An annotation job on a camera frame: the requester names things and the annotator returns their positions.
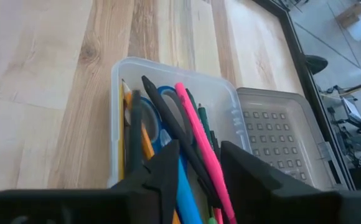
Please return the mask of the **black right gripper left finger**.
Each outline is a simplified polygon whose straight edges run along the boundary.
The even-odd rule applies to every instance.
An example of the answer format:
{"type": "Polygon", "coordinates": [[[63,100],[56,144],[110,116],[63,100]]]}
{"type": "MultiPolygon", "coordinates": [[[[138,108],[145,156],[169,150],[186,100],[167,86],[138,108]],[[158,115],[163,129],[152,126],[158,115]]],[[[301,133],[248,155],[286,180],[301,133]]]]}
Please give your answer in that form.
{"type": "Polygon", "coordinates": [[[114,224],[172,224],[176,210],[179,142],[173,140],[112,186],[114,224]]]}

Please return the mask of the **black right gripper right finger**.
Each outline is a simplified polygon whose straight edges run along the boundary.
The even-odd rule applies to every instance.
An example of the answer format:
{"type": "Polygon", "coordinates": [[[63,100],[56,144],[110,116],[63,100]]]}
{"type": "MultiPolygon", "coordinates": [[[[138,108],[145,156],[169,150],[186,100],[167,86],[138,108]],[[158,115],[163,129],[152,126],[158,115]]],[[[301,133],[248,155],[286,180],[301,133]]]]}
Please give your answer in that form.
{"type": "Polygon", "coordinates": [[[237,224],[340,224],[341,196],[263,162],[230,141],[220,163],[237,224]]]}

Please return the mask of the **blue marker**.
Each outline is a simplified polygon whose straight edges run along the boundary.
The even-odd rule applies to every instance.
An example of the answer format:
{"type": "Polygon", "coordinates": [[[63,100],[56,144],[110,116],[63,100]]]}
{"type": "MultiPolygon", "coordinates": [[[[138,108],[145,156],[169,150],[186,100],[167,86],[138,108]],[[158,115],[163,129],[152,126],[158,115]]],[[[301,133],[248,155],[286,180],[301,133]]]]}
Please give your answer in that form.
{"type": "Polygon", "coordinates": [[[176,204],[178,216],[182,224],[203,224],[189,181],[187,180],[181,155],[178,162],[176,204]]]}

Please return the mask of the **grey pen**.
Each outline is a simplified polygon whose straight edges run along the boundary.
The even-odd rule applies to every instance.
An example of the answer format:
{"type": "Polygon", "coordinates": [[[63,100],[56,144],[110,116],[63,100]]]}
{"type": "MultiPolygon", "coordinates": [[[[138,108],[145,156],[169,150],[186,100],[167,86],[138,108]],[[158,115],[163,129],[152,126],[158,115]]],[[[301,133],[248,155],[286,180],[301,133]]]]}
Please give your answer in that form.
{"type": "Polygon", "coordinates": [[[130,161],[129,171],[135,171],[143,160],[143,152],[141,145],[141,93],[134,90],[132,94],[131,104],[131,128],[130,128],[130,161]]]}

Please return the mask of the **black pen with clip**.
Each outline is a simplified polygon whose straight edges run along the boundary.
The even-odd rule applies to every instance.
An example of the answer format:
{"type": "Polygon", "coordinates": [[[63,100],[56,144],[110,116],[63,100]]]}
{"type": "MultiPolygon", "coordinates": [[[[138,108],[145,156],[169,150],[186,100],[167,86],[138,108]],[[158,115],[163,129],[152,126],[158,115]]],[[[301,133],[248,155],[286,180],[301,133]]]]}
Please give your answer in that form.
{"type": "Polygon", "coordinates": [[[187,160],[195,170],[195,173],[198,176],[199,185],[206,194],[207,199],[210,201],[213,207],[221,208],[222,203],[218,197],[215,187],[213,186],[204,163],[193,150],[186,133],[183,132],[180,124],[177,122],[168,105],[159,94],[159,91],[154,83],[150,81],[150,79],[145,75],[143,75],[141,79],[146,93],[152,100],[153,105],[158,110],[162,121],[166,127],[169,128],[169,134],[172,134],[174,139],[177,139],[180,142],[181,151],[185,154],[187,160]]]}

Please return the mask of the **light green marker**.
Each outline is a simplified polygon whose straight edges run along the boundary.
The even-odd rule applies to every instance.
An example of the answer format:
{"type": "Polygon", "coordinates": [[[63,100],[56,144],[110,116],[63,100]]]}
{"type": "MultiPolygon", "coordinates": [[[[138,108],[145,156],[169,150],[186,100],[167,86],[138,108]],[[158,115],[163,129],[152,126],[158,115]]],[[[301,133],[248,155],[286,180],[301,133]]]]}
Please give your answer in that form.
{"type": "Polygon", "coordinates": [[[206,112],[206,109],[202,106],[201,103],[199,103],[198,113],[199,113],[199,116],[200,116],[201,123],[202,123],[202,125],[204,127],[204,131],[205,131],[205,133],[207,135],[207,139],[209,140],[211,148],[214,149],[213,142],[212,142],[212,136],[211,136],[211,133],[210,133],[210,127],[209,127],[207,112],[206,112]]]}

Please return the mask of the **clear supply box grey lid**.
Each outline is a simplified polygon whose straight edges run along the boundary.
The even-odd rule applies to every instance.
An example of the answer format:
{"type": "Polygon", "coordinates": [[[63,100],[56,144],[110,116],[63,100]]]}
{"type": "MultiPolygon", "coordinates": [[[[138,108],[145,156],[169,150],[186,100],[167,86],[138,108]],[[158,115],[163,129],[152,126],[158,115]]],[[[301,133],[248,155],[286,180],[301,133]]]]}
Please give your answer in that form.
{"type": "MultiPolygon", "coordinates": [[[[253,88],[235,89],[221,78],[135,57],[119,61],[111,71],[109,187],[132,173],[129,171],[131,110],[126,108],[124,102],[122,80],[126,82],[132,94],[134,90],[139,90],[141,97],[150,99],[143,86],[143,75],[147,76],[157,89],[160,86],[171,86],[175,89],[176,83],[183,83],[185,89],[188,88],[193,95],[197,107],[201,103],[206,109],[210,130],[215,132],[220,150],[222,141],[230,141],[305,184],[324,192],[337,192],[342,198],[340,224],[351,221],[353,215],[346,210],[349,196],[345,190],[330,188],[332,179],[327,175],[320,160],[321,155],[317,151],[317,143],[322,138],[318,130],[312,129],[314,125],[312,119],[307,116],[310,112],[307,101],[300,100],[294,93],[253,88]]],[[[195,135],[191,145],[204,163],[195,135]]],[[[215,207],[200,187],[195,170],[181,151],[180,142],[179,147],[187,180],[204,222],[200,206],[206,204],[215,207]]],[[[138,168],[147,161],[143,152],[142,164],[138,168]]]]}

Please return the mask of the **dark green marker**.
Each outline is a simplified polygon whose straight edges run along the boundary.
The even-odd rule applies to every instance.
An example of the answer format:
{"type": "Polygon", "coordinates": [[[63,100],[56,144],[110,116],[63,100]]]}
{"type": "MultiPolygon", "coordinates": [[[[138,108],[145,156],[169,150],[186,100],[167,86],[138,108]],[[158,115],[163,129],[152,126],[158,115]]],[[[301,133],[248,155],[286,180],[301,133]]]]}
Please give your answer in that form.
{"type": "Polygon", "coordinates": [[[193,95],[191,94],[191,92],[189,91],[188,88],[186,88],[186,92],[187,92],[187,94],[188,94],[188,96],[189,96],[189,98],[190,98],[190,101],[191,101],[191,103],[192,103],[192,106],[194,107],[194,110],[195,110],[195,112],[196,112],[196,114],[197,114],[197,117],[200,119],[198,107],[197,107],[197,105],[196,105],[196,103],[195,103],[195,100],[194,100],[193,95]]]}

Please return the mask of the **pink orange marker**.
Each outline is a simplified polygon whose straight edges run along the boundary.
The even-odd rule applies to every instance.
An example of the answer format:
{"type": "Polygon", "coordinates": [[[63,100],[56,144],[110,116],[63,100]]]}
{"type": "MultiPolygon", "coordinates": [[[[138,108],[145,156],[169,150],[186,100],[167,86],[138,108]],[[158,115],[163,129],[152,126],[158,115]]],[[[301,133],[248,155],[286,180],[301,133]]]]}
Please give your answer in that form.
{"type": "Polygon", "coordinates": [[[223,224],[222,211],[220,208],[213,208],[213,214],[216,219],[217,224],[223,224]]]}

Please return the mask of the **black oval object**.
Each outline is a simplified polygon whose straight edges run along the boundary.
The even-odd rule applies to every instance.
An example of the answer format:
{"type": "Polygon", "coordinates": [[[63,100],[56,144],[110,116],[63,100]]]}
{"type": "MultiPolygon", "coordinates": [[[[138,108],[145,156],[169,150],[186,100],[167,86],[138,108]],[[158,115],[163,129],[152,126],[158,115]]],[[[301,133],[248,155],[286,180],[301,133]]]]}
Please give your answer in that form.
{"type": "Polygon", "coordinates": [[[328,66],[328,61],[317,55],[305,55],[305,64],[307,69],[315,75],[328,66]]]}

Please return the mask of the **brown cardboard box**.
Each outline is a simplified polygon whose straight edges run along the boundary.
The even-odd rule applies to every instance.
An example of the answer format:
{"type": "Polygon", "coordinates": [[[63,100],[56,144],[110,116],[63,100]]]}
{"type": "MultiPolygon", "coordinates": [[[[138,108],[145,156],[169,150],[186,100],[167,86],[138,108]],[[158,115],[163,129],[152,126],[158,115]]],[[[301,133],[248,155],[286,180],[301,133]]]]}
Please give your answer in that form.
{"type": "Polygon", "coordinates": [[[344,12],[339,14],[335,19],[343,27],[348,28],[360,20],[361,16],[361,2],[355,3],[344,12]]]}

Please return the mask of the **yellow wooden pencil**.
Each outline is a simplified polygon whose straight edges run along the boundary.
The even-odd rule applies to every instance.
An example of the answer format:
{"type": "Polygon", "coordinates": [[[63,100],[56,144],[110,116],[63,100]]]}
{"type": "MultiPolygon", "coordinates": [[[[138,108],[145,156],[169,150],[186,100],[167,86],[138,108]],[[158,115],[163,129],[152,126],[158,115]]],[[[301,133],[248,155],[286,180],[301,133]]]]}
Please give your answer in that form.
{"type": "MultiPolygon", "coordinates": [[[[131,89],[128,87],[128,85],[126,84],[126,82],[124,80],[122,80],[122,86],[123,86],[123,93],[124,93],[124,102],[126,103],[126,108],[128,110],[130,110],[131,106],[132,106],[133,94],[132,94],[131,89]]],[[[149,160],[154,155],[154,150],[153,150],[151,140],[149,138],[148,132],[146,131],[146,127],[145,127],[143,121],[141,122],[141,144],[143,147],[143,152],[144,152],[145,158],[147,160],[149,160]]],[[[179,219],[179,216],[178,216],[176,210],[174,211],[172,224],[181,224],[181,221],[179,219]]]]}

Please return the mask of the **blue handled scissors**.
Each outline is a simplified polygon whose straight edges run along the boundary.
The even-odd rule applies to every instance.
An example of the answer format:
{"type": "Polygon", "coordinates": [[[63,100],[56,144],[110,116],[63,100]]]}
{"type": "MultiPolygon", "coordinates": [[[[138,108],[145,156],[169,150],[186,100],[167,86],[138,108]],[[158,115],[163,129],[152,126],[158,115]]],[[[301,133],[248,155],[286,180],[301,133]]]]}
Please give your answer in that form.
{"type": "MultiPolygon", "coordinates": [[[[163,98],[166,96],[174,102],[172,106],[170,105],[170,103],[167,103],[167,105],[173,113],[175,113],[176,109],[179,111],[180,115],[174,115],[174,117],[180,124],[181,128],[184,130],[187,140],[190,144],[192,144],[194,140],[194,135],[190,125],[190,121],[186,115],[186,112],[183,109],[183,106],[180,102],[179,97],[176,94],[175,89],[171,86],[160,86],[158,88],[158,92],[163,98]]],[[[153,151],[159,152],[161,148],[164,147],[169,141],[174,139],[175,136],[172,131],[167,127],[166,123],[162,121],[158,110],[149,98],[142,96],[141,106],[142,121],[151,140],[153,151]]]]}

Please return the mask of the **fat pink highlighter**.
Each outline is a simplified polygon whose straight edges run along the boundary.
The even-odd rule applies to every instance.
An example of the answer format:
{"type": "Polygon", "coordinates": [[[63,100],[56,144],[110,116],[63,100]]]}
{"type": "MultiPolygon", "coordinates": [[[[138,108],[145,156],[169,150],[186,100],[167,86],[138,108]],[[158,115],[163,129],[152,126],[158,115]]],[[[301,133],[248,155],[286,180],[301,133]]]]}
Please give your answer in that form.
{"type": "Polygon", "coordinates": [[[227,186],[225,184],[221,165],[213,149],[211,148],[209,140],[205,134],[204,127],[202,126],[202,123],[200,122],[197,113],[194,110],[193,104],[186,92],[183,83],[176,83],[175,89],[190,119],[192,130],[197,140],[197,144],[201,150],[206,171],[209,173],[212,186],[215,187],[215,192],[217,193],[217,196],[222,203],[222,208],[227,215],[229,224],[237,224],[235,212],[233,210],[227,186]]]}

